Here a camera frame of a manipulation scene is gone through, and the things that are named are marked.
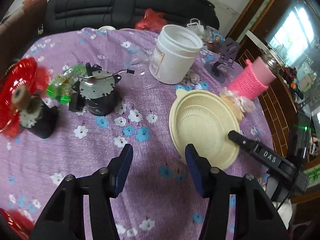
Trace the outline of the large red scalloped plate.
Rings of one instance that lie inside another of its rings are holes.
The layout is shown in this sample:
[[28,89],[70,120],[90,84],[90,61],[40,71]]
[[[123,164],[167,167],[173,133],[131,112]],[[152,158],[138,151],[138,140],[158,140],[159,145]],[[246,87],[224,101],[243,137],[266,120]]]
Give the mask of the large red scalloped plate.
[[0,210],[0,240],[28,240],[34,223],[17,210]]

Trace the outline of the large white paper bowl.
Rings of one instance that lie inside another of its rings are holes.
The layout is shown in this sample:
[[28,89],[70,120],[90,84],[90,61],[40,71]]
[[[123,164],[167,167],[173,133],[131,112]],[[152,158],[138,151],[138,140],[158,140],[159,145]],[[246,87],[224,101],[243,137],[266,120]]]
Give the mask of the large white paper bowl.
[[285,201],[284,204],[278,210],[278,213],[286,229],[288,229],[290,220],[292,218],[292,213],[293,213],[291,200]]

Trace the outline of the plastic bag of snacks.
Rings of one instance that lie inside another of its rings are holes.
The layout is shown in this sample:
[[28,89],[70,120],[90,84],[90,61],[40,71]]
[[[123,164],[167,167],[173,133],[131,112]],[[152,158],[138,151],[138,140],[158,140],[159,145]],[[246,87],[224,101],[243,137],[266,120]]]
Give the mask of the plastic bag of snacks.
[[246,97],[239,96],[237,91],[228,90],[226,87],[220,90],[219,97],[231,109],[238,123],[243,120],[246,113],[251,113],[255,110],[253,101]]

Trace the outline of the wooden cabinet counter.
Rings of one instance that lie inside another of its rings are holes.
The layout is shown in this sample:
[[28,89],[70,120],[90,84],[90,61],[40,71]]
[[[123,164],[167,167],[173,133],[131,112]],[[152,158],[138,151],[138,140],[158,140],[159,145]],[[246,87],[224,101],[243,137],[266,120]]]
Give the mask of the wooden cabinet counter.
[[307,167],[319,164],[319,0],[250,0],[228,36],[246,65],[267,53],[278,61],[275,79],[259,96],[278,154],[286,155],[298,114],[311,119]]

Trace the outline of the purple phone stand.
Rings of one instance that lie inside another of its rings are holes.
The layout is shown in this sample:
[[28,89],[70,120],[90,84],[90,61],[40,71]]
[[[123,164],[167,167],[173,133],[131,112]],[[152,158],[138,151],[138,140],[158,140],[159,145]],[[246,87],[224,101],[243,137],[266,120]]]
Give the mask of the purple phone stand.
[[228,37],[225,39],[221,49],[220,57],[214,63],[206,63],[204,65],[205,70],[219,83],[225,82],[225,76],[219,66],[225,66],[233,69],[233,63],[239,51],[240,45],[235,42],[232,38]]

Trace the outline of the black motor with gear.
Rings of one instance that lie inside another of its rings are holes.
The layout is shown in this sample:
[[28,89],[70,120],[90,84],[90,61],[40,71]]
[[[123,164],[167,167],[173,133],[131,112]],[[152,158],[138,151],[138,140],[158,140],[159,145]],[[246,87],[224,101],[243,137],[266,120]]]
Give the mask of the black motor with gear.
[[48,107],[37,94],[31,94],[25,85],[17,87],[11,96],[19,111],[20,126],[41,139],[50,137],[56,128],[58,108]]

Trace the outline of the white plastic jar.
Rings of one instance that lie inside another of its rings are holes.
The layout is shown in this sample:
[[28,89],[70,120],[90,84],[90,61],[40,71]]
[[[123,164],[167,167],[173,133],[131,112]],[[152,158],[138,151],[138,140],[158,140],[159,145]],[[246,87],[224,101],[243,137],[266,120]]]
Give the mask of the white plastic jar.
[[157,37],[149,65],[150,74],[167,85],[180,83],[202,46],[202,40],[193,31],[179,25],[165,25]]

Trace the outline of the grey black electric motor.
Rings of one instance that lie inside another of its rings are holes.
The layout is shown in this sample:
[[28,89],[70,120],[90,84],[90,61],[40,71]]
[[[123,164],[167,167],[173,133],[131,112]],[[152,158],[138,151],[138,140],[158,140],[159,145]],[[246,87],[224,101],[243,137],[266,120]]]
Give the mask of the grey black electric motor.
[[134,74],[135,71],[123,69],[111,74],[96,64],[86,63],[85,67],[85,73],[78,77],[72,87],[74,92],[69,100],[69,110],[80,112],[86,108],[95,116],[106,116],[120,101],[116,84],[121,81],[121,74]]

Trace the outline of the purple floral tablecloth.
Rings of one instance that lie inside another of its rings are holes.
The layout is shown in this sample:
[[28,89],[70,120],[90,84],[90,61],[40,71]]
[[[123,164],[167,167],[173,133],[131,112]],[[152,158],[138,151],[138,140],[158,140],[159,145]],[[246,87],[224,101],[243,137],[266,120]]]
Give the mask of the purple floral tablecloth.
[[204,68],[219,56],[200,51],[192,66],[200,83],[165,85],[149,75],[157,36],[149,31],[101,33],[84,28],[27,46],[22,58],[33,57],[51,78],[86,62],[114,73],[137,59],[146,61],[148,71],[123,77],[117,86],[120,104],[107,116],[94,116],[87,109],[73,113],[46,97],[45,103],[57,105],[60,114],[48,139],[28,131],[15,139],[1,134],[1,208],[17,210],[35,222],[66,175],[91,175],[128,143],[134,150],[130,172],[123,192],[111,200],[120,239],[199,239],[208,200],[196,192],[172,143],[168,118],[177,89],[218,94],[224,87]]

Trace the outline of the green plastic toy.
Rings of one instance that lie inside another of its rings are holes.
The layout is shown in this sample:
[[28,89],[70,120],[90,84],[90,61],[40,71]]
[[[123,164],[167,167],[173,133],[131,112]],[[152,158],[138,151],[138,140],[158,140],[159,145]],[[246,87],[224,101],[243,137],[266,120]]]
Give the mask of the green plastic toy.
[[47,95],[61,104],[68,104],[74,84],[85,73],[86,67],[77,64],[56,75],[46,89]]

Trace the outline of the deep red glass bowl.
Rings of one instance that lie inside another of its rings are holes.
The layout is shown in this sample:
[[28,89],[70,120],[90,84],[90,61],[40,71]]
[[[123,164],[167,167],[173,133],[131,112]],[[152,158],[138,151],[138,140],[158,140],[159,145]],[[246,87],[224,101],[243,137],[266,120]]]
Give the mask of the deep red glass bowl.
[[20,110],[16,105],[22,105],[23,100],[21,95],[14,98],[16,90],[22,88],[23,94],[39,92],[43,95],[49,83],[49,70],[38,65],[33,57],[22,59],[6,70],[1,77],[1,135],[15,138],[21,133]]

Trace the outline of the red plastic bag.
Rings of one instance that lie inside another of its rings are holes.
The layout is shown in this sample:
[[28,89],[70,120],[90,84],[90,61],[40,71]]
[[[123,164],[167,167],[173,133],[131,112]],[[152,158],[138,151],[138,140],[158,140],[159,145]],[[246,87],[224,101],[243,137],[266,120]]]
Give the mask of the red plastic bag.
[[151,8],[146,9],[144,18],[136,23],[135,29],[160,33],[162,28],[168,24],[163,16],[162,12],[155,12]]

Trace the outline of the black leather sofa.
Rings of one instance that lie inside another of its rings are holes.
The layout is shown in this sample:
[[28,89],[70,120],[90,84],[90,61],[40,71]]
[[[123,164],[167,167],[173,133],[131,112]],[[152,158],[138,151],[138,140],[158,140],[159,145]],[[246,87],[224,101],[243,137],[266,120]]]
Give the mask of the black leather sofa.
[[43,27],[51,34],[105,25],[134,28],[146,9],[163,13],[170,24],[186,25],[197,18],[204,25],[220,27],[215,7],[207,0],[49,0]]

